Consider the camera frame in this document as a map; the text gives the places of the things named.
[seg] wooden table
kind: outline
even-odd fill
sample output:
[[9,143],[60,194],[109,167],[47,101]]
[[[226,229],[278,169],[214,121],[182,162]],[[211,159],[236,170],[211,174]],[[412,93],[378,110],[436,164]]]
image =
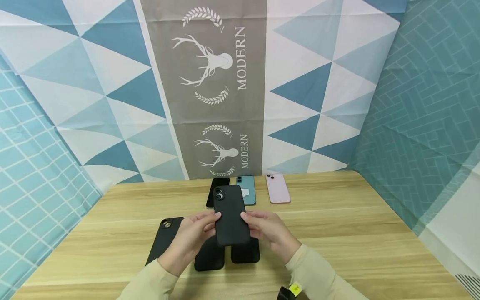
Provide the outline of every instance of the wooden table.
[[[257,210],[277,213],[370,299],[471,299],[375,190],[353,171],[286,175],[292,202],[270,204],[255,178]],[[205,209],[211,180],[111,188],[18,290],[14,299],[114,299],[142,269],[160,220]],[[198,273],[191,264],[172,299],[276,299],[290,276],[261,245],[257,264]]]

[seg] black iphone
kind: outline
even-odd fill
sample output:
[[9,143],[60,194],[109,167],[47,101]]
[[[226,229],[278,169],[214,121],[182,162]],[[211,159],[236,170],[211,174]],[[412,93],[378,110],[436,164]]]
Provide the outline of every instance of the black iphone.
[[183,217],[167,218],[163,219],[160,222],[160,227],[156,232],[155,240],[153,241],[152,249],[148,255],[147,264],[151,263],[155,259],[165,252],[165,250],[170,246],[173,241],[173,238],[179,231],[180,223],[182,222]]
[[260,260],[258,239],[251,238],[246,245],[233,245],[231,259],[234,264],[253,264]]
[[212,236],[205,241],[200,248],[193,266],[198,272],[220,270],[225,264],[225,247],[216,243],[216,237]]
[[248,244],[250,230],[240,217],[240,213],[245,211],[240,186],[218,186],[214,188],[213,196],[215,212],[222,213],[215,224],[217,244],[220,247]]
[[207,197],[207,209],[213,209],[213,190],[217,186],[221,185],[229,185],[230,184],[230,178],[213,178],[212,179],[212,185],[210,186],[210,192],[208,193]]

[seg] white triangle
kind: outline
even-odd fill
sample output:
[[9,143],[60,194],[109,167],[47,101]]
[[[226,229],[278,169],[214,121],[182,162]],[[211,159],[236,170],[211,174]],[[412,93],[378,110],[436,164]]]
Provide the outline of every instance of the white triangle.
[[106,95],[150,69],[105,47],[84,39],[82,42]]
[[307,154],[309,152],[311,151],[270,136],[265,136],[262,170],[274,167],[278,164],[286,162],[289,159]]
[[345,168],[346,166],[347,164],[342,163],[341,161],[312,152],[307,173],[336,171]]
[[63,127],[57,127],[57,130],[82,165],[95,155],[122,141],[116,136],[99,132]]
[[398,29],[400,22],[363,0],[343,0],[334,59]]
[[360,134],[360,130],[345,125],[335,119],[320,115],[318,120],[313,149],[335,144]]
[[105,97],[78,87],[20,75],[53,124],[61,124]]
[[77,36],[0,10],[0,45],[3,53],[22,73]]
[[107,100],[125,140],[166,120],[165,118],[154,115],[143,109],[136,108],[130,104],[110,99],[108,97]]
[[267,35],[265,89],[268,91],[331,62],[307,48],[272,32]]
[[265,93],[264,134],[269,135],[318,115],[318,112],[274,93]]
[[147,174],[142,174],[142,178],[144,179],[144,182],[168,181],[168,180],[153,177],[153,176],[150,176],[150,175],[147,175]]
[[267,32],[303,14],[326,0],[272,0],[267,2]]
[[90,165],[84,166],[84,169],[93,180],[95,185],[103,193],[105,193],[113,185],[138,174],[138,172],[124,170],[108,165]]
[[374,91],[376,85],[332,62],[322,112]]
[[140,173],[176,158],[176,156],[172,154],[147,148],[137,143],[129,141],[125,141],[125,143],[127,144],[130,154],[132,155]]
[[125,0],[63,0],[80,36]]

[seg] blue triangle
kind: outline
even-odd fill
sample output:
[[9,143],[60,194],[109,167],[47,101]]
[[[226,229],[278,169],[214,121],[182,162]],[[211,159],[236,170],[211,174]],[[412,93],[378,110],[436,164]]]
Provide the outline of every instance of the blue triangle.
[[108,97],[166,118],[152,69],[111,92]]
[[139,173],[139,174],[133,175],[132,177],[127,178],[124,181],[119,182],[119,183],[133,183],[133,182],[143,182],[143,181],[144,181],[144,179],[142,178],[142,175],[140,175],[140,173]]
[[269,134],[269,136],[311,151],[319,118],[320,115],[313,116]]
[[395,34],[396,31],[391,32],[365,46],[353,50],[335,62],[356,75],[377,84]]
[[357,146],[358,139],[359,135],[356,135],[347,140],[314,150],[314,152],[348,164]]
[[177,150],[173,143],[172,134],[167,121],[155,124],[142,132],[127,139],[139,145],[158,150],[160,152],[177,155]]
[[59,126],[110,134],[123,139],[117,120],[105,97],[70,117]]
[[379,11],[383,11],[397,21],[402,21],[407,10],[408,0],[363,0]]
[[92,26],[82,37],[150,66],[144,36],[133,0],[120,4]]
[[279,165],[276,165],[275,167],[268,169],[280,174],[307,173],[311,155],[312,153],[309,152],[296,158],[289,159]]
[[92,157],[87,163],[85,163],[85,166],[90,165],[107,165],[138,172],[137,165],[135,164],[125,141],[121,141]]
[[148,169],[144,174],[165,180],[185,179],[178,158],[174,158],[161,165]]
[[22,74],[104,95],[80,38],[39,61]]
[[321,66],[273,89],[271,92],[320,113],[331,66],[332,63]]
[[331,60],[335,51],[343,0],[327,0],[274,31]]
[[78,36],[62,0],[0,0],[0,10]]

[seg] hand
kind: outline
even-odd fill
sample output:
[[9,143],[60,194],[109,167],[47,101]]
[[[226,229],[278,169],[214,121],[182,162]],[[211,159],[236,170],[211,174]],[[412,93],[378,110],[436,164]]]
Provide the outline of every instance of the hand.
[[170,274],[180,276],[204,242],[216,234],[215,222],[220,216],[220,212],[208,211],[184,218],[170,246],[157,258],[158,263]]
[[266,240],[274,253],[286,264],[300,248],[296,239],[277,214],[262,211],[242,212],[241,218],[248,224],[250,235]]

